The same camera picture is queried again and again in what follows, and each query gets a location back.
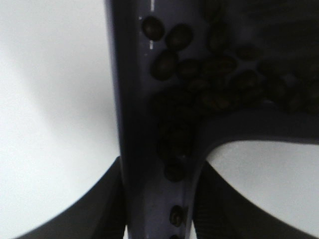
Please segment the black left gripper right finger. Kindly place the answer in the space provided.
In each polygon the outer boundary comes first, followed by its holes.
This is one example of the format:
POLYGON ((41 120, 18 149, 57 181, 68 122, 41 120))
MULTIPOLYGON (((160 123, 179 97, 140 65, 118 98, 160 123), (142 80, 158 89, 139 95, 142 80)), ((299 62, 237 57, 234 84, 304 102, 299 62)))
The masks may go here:
POLYGON ((251 203, 208 162, 197 183, 192 219, 199 239, 312 238, 251 203))

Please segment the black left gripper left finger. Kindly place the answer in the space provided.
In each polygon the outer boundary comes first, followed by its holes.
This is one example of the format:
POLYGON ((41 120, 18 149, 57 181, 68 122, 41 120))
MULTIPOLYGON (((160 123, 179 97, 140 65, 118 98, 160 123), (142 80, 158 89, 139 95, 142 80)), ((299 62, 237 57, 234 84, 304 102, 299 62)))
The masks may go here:
POLYGON ((77 202, 22 239, 122 239, 127 224, 120 159, 77 202))

